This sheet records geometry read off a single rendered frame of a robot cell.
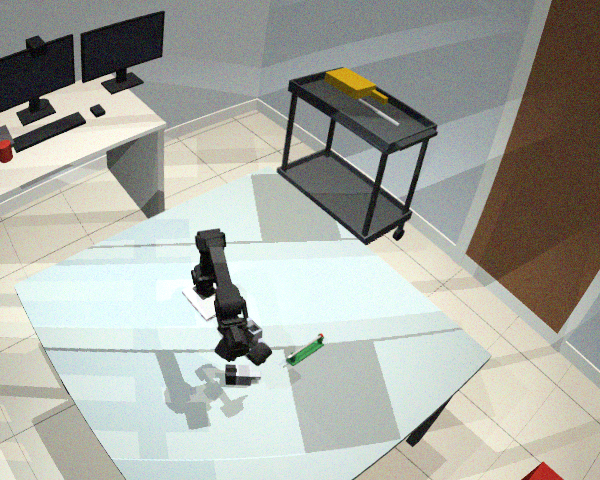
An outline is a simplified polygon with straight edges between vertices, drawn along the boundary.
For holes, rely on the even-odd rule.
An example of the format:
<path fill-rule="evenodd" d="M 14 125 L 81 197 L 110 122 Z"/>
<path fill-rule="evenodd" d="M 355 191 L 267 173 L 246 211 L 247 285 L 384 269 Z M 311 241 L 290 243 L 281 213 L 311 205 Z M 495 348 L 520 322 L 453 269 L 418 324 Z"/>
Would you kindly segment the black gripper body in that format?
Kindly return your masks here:
<path fill-rule="evenodd" d="M 258 343 L 255 342 L 253 340 L 253 338 L 255 336 L 249 330 L 249 327 L 247 325 L 243 325 L 243 330 L 244 330 L 249 348 L 251 349 L 247 353 L 247 357 L 255 366 L 260 366 L 272 354 L 272 350 L 263 342 L 258 342 Z"/>

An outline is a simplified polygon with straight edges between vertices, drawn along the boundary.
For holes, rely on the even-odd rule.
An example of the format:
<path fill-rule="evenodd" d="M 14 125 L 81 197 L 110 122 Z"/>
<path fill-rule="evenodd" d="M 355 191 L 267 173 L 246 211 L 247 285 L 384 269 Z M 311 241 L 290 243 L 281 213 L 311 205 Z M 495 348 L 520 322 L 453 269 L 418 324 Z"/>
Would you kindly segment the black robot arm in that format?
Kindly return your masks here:
<path fill-rule="evenodd" d="M 243 330 L 243 325 L 248 325 L 249 317 L 246 301 L 231 281 L 224 254 L 225 233 L 220 232 L 220 228 L 197 231 L 195 245 L 200 254 L 200 261 L 194 270 L 191 270 L 193 284 L 196 284 L 192 290 L 202 300 L 215 293 L 217 324 L 219 329 L 224 330 L 223 339 L 216 345 L 215 353 L 228 362 L 235 361 L 237 357 L 246 355 L 250 349 Z M 244 318 L 240 318 L 240 314 Z"/>

